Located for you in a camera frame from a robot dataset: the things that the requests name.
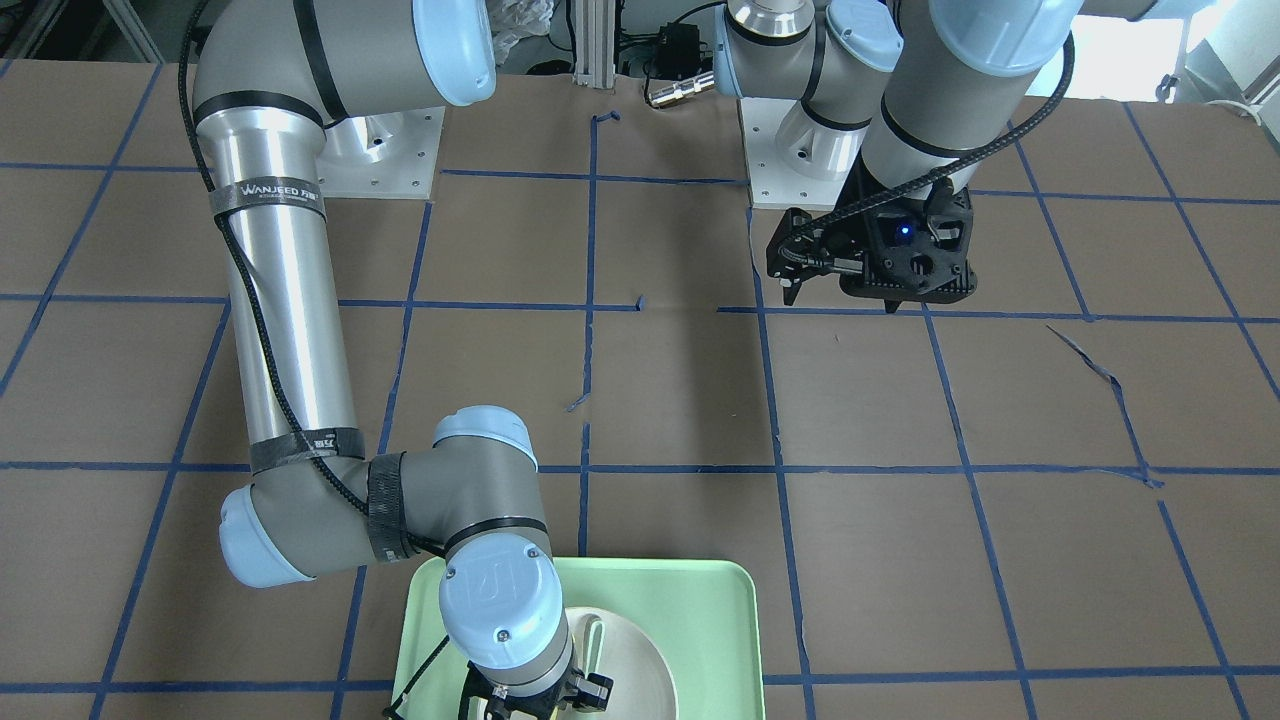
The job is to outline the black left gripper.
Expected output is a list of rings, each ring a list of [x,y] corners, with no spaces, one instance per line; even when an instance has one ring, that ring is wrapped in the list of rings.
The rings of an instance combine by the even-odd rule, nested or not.
[[[822,275],[836,275],[849,296],[884,301],[886,314],[902,302],[955,304],[977,291],[966,259],[972,196],[947,179],[923,200],[895,199],[828,225],[813,220],[787,210],[765,249],[765,272],[780,282],[786,307],[803,283]]]

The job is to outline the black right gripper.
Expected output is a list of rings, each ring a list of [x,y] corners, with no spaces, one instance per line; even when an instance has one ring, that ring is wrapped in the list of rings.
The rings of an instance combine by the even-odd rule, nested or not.
[[[596,714],[608,710],[612,694],[611,676],[585,673],[572,664],[547,688],[534,693],[493,682],[468,662],[462,687],[462,719],[513,719],[516,714],[553,719],[557,712],[570,708]]]

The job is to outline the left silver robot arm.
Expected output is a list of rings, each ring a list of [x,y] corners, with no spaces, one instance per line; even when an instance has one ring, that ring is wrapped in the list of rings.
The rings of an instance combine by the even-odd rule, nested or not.
[[[851,297],[955,304],[974,169],[1042,123],[1070,85],[1079,1],[728,1],[713,67],[722,94],[788,100],[780,145],[810,168],[818,145],[856,143],[835,206],[788,209],[767,275],[794,305],[832,275]]]

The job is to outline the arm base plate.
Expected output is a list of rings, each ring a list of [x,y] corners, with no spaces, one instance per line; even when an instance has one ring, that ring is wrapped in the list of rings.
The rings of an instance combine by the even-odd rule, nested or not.
[[[851,170],[867,128],[833,129],[799,100],[740,100],[751,206],[828,211]]]
[[[408,199],[433,195],[445,108],[356,117],[325,129],[316,160],[329,199]]]

